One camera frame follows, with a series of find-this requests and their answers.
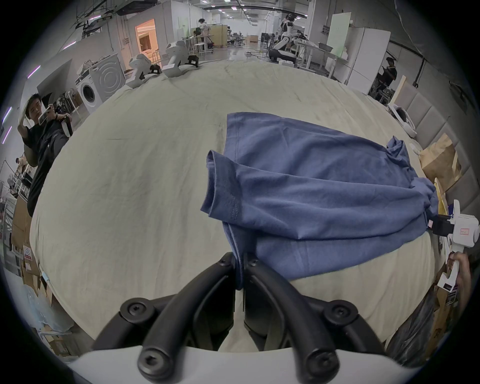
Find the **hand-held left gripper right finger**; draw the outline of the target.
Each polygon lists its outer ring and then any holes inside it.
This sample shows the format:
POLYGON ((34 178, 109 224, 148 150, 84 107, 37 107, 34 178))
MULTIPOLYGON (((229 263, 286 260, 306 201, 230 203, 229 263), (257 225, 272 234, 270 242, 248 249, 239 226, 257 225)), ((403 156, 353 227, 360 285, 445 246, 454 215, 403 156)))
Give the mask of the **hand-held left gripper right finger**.
POLYGON ((292 348, 300 383, 328 383, 339 373, 337 350, 386 357, 357 307, 302 295, 252 253, 244 254, 244 325, 262 352, 292 348))

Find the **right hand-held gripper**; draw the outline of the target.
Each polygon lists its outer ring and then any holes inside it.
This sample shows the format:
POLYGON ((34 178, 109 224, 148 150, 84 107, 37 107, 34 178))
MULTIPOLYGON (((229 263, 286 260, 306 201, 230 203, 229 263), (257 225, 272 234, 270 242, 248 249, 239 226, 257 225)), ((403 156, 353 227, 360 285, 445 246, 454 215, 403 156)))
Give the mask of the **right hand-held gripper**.
MULTIPOLYGON (((442 240, 445 264, 451 254, 463 253, 466 248, 473 248, 479 238, 479 221, 474 215, 460 211, 459 200, 453 201, 452 215, 425 213, 427 231, 438 235, 442 240)), ((437 286, 447 292, 454 291, 459 274, 459 261, 454 260, 450 273, 443 272, 437 286)))

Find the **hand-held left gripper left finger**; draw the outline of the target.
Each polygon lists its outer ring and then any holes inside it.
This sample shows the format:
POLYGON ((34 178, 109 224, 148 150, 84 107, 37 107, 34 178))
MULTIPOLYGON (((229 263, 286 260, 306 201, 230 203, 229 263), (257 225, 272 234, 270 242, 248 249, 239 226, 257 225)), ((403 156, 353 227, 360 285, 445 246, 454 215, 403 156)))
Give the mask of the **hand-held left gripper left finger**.
POLYGON ((92 351, 141 346, 139 373, 150 382, 173 379, 183 347, 219 350, 233 326, 235 285, 235 257, 228 252, 175 295, 123 302, 92 351))

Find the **person's right hand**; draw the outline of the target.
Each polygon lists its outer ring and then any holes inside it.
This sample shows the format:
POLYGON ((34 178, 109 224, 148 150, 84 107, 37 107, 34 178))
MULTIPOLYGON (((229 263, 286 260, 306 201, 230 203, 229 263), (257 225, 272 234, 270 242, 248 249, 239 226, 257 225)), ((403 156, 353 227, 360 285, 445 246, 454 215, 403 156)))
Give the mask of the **person's right hand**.
POLYGON ((471 296, 471 271, 470 261, 466 253, 450 253, 449 264, 458 261, 459 269, 456 278, 456 284, 458 287, 459 301, 462 303, 468 303, 471 296))

